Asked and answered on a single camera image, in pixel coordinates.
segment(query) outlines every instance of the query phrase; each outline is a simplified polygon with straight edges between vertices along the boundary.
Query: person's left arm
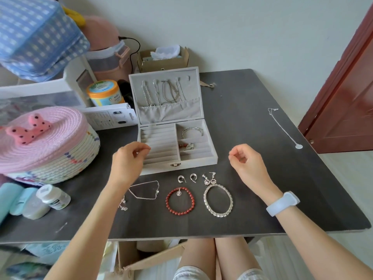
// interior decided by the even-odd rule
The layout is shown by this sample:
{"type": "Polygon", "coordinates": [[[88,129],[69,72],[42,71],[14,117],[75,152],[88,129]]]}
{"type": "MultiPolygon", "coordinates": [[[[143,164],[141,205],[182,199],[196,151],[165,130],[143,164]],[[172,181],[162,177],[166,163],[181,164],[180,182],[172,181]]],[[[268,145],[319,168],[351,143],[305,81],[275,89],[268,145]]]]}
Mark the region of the person's left arm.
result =
{"type": "Polygon", "coordinates": [[[110,177],[105,188],[45,280],[97,278],[118,205],[130,185],[140,175],[144,158],[149,151],[148,145],[132,142],[114,153],[110,177]]]}

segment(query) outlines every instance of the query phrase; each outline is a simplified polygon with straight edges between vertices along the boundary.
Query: jewelry box lid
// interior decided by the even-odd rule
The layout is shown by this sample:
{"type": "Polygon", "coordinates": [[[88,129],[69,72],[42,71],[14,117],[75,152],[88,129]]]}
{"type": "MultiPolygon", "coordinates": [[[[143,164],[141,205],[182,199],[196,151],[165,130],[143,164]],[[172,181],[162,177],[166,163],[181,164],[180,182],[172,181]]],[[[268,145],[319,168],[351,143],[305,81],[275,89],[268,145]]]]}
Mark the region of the jewelry box lid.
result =
{"type": "Polygon", "coordinates": [[[0,129],[0,173],[29,171],[58,159],[82,141],[87,129],[86,117],[73,108],[21,115],[0,129]]]}
{"type": "Polygon", "coordinates": [[[203,119],[198,67],[129,75],[138,125],[203,119]]]}

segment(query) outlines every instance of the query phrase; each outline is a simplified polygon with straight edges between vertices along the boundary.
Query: jewelry box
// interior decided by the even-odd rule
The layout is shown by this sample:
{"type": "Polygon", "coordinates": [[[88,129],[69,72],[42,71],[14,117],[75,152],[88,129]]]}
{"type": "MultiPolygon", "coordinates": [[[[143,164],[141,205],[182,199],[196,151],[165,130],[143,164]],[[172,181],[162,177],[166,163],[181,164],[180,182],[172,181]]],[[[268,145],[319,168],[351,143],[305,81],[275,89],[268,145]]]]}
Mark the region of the jewelry box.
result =
{"type": "Polygon", "coordinates": [[[203,115],[198,67],[138,73],[129,80],[138,141],[152,147],[141,175],[217,164],[203,115]]]}

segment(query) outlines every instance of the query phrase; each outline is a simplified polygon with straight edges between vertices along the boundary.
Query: pink bow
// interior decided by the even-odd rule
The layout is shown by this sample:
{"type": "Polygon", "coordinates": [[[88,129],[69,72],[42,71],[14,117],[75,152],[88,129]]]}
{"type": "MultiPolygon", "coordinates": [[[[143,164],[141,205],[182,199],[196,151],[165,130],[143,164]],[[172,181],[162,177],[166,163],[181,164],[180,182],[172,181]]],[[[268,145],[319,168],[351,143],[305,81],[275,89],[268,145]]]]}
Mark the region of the pink bow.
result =
{"type": "Polygon", "coordinates": [[[26,145],[52,127],[51,122],[45,121],[40,114],[37,113],[31,114],[28,117],[28,122],[33,126],[32,129],[10,126],[5,129],[5,132],[14,138],[16,144],[26,145]]]}

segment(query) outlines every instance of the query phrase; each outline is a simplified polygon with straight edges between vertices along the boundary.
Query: leg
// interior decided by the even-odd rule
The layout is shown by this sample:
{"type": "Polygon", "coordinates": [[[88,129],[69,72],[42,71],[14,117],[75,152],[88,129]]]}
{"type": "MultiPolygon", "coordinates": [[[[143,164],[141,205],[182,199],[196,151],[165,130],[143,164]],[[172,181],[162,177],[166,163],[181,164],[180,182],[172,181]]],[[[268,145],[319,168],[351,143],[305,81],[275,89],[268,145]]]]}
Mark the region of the leg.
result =
{"type": "Polygon", "coordinates": [[[215,249],[214,239],[189,239],[178,268],[195,266],[206,273],[210,280],[215,280],[215,249]]]}
{"type": "Polygon", "coordinates": [[[216,238],[215,243],[223,279],[236,280],[249,269],[260,269],[243,237],[216,238]]]}

